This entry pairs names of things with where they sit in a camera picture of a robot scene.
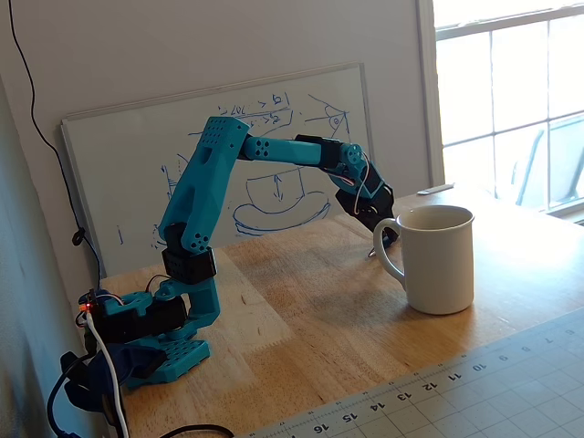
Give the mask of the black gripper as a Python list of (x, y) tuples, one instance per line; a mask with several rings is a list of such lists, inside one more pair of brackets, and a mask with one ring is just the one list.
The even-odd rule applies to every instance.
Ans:
[[(354, 194), (339, 189), (335, 197), (345, 213), (356, 218), (371, 232), (377, 224), (386, 218), (393, 218), (394, 205), (393, 191), (390, 186), (383, 184), (371, 199), (357, 198)], [(385, 227), (382, 232), (382, 243), (389, 249), (399, 238), (399, 229)]]

